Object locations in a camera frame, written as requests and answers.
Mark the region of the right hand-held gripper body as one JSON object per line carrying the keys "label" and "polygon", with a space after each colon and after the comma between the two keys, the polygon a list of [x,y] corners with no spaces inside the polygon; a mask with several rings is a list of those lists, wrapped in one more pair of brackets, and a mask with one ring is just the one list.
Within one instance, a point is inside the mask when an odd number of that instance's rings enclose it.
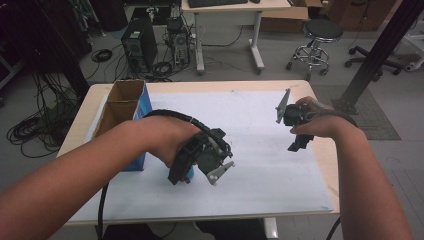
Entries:
{"label": "right hand-held gripper body", "polygon": [[306,112],[296,104],[289,104],[288,100],[291,94],[291,89],[287,88],[285,93],[275,107],[276,110],[276,123],[283,123],[285,126],[290,126],[294,129],[296,126],[302,125],[306,122]]}

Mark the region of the person's right hand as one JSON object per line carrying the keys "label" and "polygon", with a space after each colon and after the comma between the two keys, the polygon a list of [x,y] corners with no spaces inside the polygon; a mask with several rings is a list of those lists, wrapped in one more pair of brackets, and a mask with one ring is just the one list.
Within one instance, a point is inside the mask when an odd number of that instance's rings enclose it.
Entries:
{"label": "person's right hand", "polygon": [[[296,105],[307,106],[311,110],[331,110],[330,106],[323,105],[311,96],[303,97],[296,101]],[[293,127],[292,134],[314,135],[323,138],[339,140],[353,136],[360,130],[346,119],[335,115],[319,115],[310,122]]]}

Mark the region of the white paper sheet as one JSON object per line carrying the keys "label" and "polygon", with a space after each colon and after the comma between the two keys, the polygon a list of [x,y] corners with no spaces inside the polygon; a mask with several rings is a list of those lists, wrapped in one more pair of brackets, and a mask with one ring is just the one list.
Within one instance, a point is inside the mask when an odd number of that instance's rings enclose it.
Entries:
{"label": "white paper sheet", "polygon": [[216,184],[196,170],[172,184],[163,163],[147,155],[141,172],[121,172],[107,195],[95,195],[72,218],[107,223],[327,213],[333,205],[311,148],[289,151],[294,137],[277,123],[279,91],[153,93],[156,109],[175,110],[222,129],[234,166]]}

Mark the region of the grey floor mat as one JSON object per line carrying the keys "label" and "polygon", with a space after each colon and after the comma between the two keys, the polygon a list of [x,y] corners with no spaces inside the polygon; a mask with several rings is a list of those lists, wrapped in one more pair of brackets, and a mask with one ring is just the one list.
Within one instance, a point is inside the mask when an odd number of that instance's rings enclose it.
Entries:
{"label": "grey floor mat", "polygon": [[[331,105],[344,93],[345,85],[313,85],[317,99]],[[369,90],[365,90],[355,104],[356,112],[351,118],[357,123],[369,140],[400,141],[401,138]]]}

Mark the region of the open blue cardboard box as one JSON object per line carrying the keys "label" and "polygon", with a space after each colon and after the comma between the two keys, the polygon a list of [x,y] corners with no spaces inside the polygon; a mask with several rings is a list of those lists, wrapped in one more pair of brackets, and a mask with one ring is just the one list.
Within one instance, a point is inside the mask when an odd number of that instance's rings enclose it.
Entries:
{"label": "open blue cardboard box", "polygon": [[96,136],[84,147],[90,164],[101,172],[116,175],[119,171],[143,171],[144,159],[154,148],[148,129],[152,119],[135,119],[141,109],[152,111],[144,80],[116,81],[105,101]]}

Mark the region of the white table leg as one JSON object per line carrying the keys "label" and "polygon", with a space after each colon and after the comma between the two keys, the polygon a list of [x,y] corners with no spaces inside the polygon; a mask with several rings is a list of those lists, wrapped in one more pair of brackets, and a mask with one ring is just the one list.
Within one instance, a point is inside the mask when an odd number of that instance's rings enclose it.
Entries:
{"label": "white table leg", "polygon": [[268,240],[279,240],[277,222],[275,218],[264,218],[263,226]]}

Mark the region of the black office chair base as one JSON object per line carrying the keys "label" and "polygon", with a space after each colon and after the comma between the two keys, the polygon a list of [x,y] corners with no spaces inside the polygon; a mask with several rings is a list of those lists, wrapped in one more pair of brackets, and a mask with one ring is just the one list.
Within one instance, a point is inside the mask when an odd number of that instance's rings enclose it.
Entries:
{"label": "black office chair base", "polygon": [[377,63],[379,65],[378,70],[376,71],[375,76],[377,78],[381,77],[383,75],[383,66],[392,67],[393,75],[398,75],[404,68],[403,65],[393,62],[391,60],[381,60],[378,57],[374,57],[373,55],[369,56],[370,52],[365,50],[364,48],[360,46],[352,47],[348,50],[348,54],[350,55],[349,59],[344,63],[344,66],[346,68],[349,68],[352,66],[353,63],[363,63],[368,60],[373,61],[374,63]]}

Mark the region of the flat brown cardboard box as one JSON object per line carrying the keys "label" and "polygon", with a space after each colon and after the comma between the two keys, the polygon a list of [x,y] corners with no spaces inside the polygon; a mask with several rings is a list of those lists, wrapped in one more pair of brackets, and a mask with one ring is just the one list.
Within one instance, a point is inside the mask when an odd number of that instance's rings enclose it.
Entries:
{"label": "flat brown cardboard box", "polygon": [[260,30],[263,32],[298,33],[309,19],[306,7],[290,7],[282,10],[264,11]]}

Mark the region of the black metal pillar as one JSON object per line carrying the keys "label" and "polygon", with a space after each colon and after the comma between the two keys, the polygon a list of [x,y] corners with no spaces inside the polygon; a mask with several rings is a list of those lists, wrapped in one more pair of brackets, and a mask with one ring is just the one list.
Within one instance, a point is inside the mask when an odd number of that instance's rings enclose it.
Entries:
{"label": "black metal pillar", "polygon": [[[403,0],[370,50],[369,56],[387,59],[423,10],[424,0]],[[346,114],[354,114],[355,104],[375,77],[378,67],[371,60],[363,62],[341,97],[332,100],[333,107]]]}

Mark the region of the open-sided computer tower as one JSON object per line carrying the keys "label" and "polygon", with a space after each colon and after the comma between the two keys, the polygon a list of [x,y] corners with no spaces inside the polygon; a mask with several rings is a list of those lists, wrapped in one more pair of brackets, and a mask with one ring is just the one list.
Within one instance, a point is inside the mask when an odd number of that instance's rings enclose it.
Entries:
{"label": "open-sided computer tower", "polygon": [[174,64],[187,64],[190,59],[188,32],[181,17],[171,17],[167,20],[167,33]]}

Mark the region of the brown wooden cabinet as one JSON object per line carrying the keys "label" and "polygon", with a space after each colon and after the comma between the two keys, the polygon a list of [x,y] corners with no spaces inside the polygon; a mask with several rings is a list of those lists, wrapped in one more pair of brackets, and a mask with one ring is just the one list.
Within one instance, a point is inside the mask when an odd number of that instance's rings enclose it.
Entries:
{"label": "brown wooden cabinet", "polygon": [[345,31],[377,31],[397,0],[330,0],[327,17]]}

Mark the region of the white desk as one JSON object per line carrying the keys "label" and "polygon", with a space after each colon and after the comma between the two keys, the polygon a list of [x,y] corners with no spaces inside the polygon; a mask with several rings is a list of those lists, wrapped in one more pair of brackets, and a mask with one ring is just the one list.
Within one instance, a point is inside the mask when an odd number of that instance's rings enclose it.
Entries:
{"label": "white desk", "polygon": [[260,0],[259,3],[253,3],[247,0],[246,3],[242,4],[192,8],[189,5],[189,0],[181,0],[182,12],[194,15],[195,62],[197,72],[200,75],[206,72],[201,37],[202,30],[207,27],[225,25],[252,25],[254,27],[253,35],[248,40],[248,47],[254,59],[256,72],[260,74],[265,69],[257,46],[262,13],[264,11],[286,10],[290,7],[291,4],[288,0]]}

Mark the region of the black computer tower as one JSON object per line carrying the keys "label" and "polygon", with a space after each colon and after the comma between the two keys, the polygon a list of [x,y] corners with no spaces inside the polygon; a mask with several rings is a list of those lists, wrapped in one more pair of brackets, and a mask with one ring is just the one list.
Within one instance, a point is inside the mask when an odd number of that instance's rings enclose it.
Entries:
{"label": "black computer tower", "polygon": [[133,72],[149,72],[158,53],[152,22],[139,18],[129,22],[121,42]]}

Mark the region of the black keyboard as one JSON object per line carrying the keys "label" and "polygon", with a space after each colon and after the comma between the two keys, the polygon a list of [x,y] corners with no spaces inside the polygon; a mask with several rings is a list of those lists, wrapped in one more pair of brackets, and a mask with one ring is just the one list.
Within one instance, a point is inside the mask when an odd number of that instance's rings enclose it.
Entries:
{"label": "black keyboard", "polygon": [[213,7],[213,6],[224,6],[234,4],[245,4],[249,0],[188,0],[190,8],[201,8],[201,7]]}

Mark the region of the dark curtain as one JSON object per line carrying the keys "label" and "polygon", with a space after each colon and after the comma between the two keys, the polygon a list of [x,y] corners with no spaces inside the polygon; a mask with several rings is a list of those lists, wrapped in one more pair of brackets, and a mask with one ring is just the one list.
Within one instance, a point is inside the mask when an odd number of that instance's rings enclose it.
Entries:
{"label": "dark curtain", "polygon": [[0,0],[0,29],[45,83],[62,73],[78,98],[86,96],[79,59],[92,48],[67,0]]}

